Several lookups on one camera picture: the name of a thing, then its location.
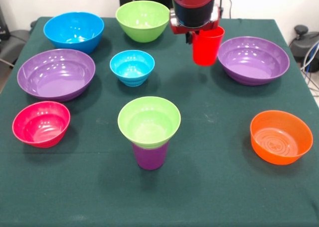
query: bowl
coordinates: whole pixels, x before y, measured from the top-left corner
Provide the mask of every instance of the bowl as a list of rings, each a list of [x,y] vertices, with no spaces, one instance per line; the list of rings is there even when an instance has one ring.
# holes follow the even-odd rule
[[[55,49],[31,57],[17,73],[19,86],[28,94],[51,101],[69,101],[90,84],[95,64],[87,54]]]
[[[51,18],[43,31],[56,48],[89,54],[99,44],[103,30],[100,17],[88,12],[68,12]]]
[[[256,86],[282,76],[289,68],[289,57],[268,40],[241,36],[221,44],[218,59],[225,72],[237,82]]]
[[[15,117],[12,131],[20,141],[39,148],[56,145],[70,124],[70,112],[53,101],[42,101],[25,107]]]
[[[155,1],[131,1],[120,6],[115,17],[131,39],[150,42],[165,30],[169,21],[169,9]]]
[[[313,135],[306,123],[284,111],[259,113],[251,122],[250,133],[256,154],[275,165],[295,162],[313,144]]]
[[[154,58],[147,52],[127,50],[116,54],[110,61],[110,69],[125,85],[142,85],[153,71]]]
[[[146,96],[127,103],[120,111],[118,125],[122,134],[144,149],[167,143],[180,125],[180,112],[170,101]]]

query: green bowl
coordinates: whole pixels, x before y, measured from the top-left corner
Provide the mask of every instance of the green bowl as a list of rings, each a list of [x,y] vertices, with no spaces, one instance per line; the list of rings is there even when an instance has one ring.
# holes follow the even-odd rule
[[[169,141],[178,130],[180,112],[164,98],[145,96],[121,109],[118,125],[131,142],[144,149],[154,149]]]
[[[131,39],[150,42],[157,39],[166,28],[169,9],[156,1],[132,1],[120,6],[115,17]]]

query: white wall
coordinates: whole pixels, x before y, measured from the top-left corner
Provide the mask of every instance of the white wall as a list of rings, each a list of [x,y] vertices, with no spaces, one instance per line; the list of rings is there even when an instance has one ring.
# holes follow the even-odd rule
[[[285,40],[289,43],[296,35],[297,24],[319,31],[318,0],[232,0],[232,18],[275,19]],[[223,18],[229,17],[229,0],[223,0]]]
[[[9,30],[30,29],[40,16],[55,16],[68,11],[88,11],[113,17],[119,0],[0,0]]]
[[[318,0],[232,0],[232,18],[275,19],[284,38],[294,36],[294,26],[305,24],[319,31]],[[85,10],[103,17],[112,17],[119,0],[0,0],[10,30],[29,29],[40,16],[55,16],[67,11]],[[229,1],[223,0],[224,15],[228,18]]]

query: small blue bowl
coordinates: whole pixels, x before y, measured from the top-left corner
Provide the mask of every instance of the small blue bowl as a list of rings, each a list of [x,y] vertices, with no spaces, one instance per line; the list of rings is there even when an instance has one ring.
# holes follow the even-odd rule
[[[51,18],[44,35],[56,48],[91,53],[99,44],[104,30],[103,20],[88,12],[68,12]]]
[[[122,51],[110,61],[110,69],[127,86],[142,85],[153,71],[154,58],[139,50]]]

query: green tablecloth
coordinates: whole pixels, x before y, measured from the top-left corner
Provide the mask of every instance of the green tablecloth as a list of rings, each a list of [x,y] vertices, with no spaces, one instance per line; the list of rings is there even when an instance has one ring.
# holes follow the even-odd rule
[[[169,26],[156,41],[135,43],[116,20],[106,18],[91,54],[96,75],[78,98],[65,103],[71,124],[50,149],[24,145],[12,134],[15,115],[38,101],[18,86],[24,61],[53,46],[42,17],[0,96],[0,226],[287,226],[319,224],[319,110],[273,20],[221,20],[224,40],[252,35],[286,50],[289,71],[271,84],[249,87],[230,79],[217,62],[192,61],[184,35]],[[128,88],[109,70],[112,56],[141,49],[156,60],[140,87]],[[117,127],[132,99],[169,99],[182,115],[165,164],[140,169]],[[249,125],[259,112],[279,109],[302,118],[314,134],[313,148],[289,166],[261,160],[250,145]]]

